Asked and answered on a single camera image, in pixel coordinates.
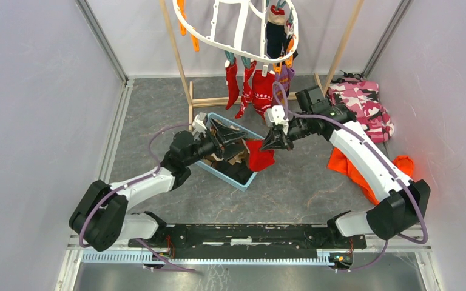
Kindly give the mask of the red santa pattern sock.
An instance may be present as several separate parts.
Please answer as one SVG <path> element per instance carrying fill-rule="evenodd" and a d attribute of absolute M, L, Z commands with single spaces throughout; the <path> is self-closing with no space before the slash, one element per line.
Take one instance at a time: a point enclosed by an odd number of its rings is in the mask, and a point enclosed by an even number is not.
<path fill-rule="evenodd" d="M 252 172 L 260 172 L 275 164 L 274 151 L 262 150 L 262 140 L 247 140 L 249 151 L 248 167 Z"/>

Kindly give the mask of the red white patterned sock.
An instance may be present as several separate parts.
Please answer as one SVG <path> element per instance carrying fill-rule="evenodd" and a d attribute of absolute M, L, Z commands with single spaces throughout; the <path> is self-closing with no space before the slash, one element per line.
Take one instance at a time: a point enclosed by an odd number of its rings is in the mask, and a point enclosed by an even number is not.
<path fill-rule="evenodd" d="M 256 70 L 252 79 L 252 105 L 254 110 L 265 119 L 265 111 L 272 106 L 272 85 L 275 82 L 275 74 L 267 73 L 263 76 L 261 70 Z"/>

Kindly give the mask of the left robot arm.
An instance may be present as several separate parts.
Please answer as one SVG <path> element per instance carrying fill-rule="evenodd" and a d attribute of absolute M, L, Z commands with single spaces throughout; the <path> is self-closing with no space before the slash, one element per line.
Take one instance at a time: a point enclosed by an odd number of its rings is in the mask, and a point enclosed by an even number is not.
<path fill-rule="evenodd" d="M 243 146 L 247 132 L 211 119 L 195 123 L 193 131 L 174 134 L 168 151 L 156 166 L 118 184 L 101 179 L 92 182 L 69 219 L 69 227 L 78 234 L 82 248 L 102 252 L 118 240 L 144 239 L 152 247 L 166 240 L 166 230 L 153 215 L 129 211 L 136 205 L 183 185 L 191 175 L 190 166 L 215 155 L 226 159 Z"/>

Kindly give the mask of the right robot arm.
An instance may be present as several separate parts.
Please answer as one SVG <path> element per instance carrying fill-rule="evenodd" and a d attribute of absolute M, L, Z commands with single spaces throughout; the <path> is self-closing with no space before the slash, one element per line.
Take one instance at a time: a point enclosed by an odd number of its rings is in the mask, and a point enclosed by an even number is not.
<path fill-rule="evenodd" d="M 341 213 L 328 221 L 326 240 L 333 247 L 344 246 L 355 235 L 373 234 L 383 240 L 395 236 L 417 244 L 428 241 L 424 221 L 430 186 L 413 181 L 394 165 L 370 140 L 356 114 L 345 104 L 332 105 L 327 99 L 311 100 L 319 87 L 297 92 L 301 111 L 294 113 L 278 102 L 264 112 L 269 133 L 261 150 L 292 150 L 294 141 L 311 135 L 324 137 L 340 150 L 362 175 L 377 203 L 364 212 Z"/>

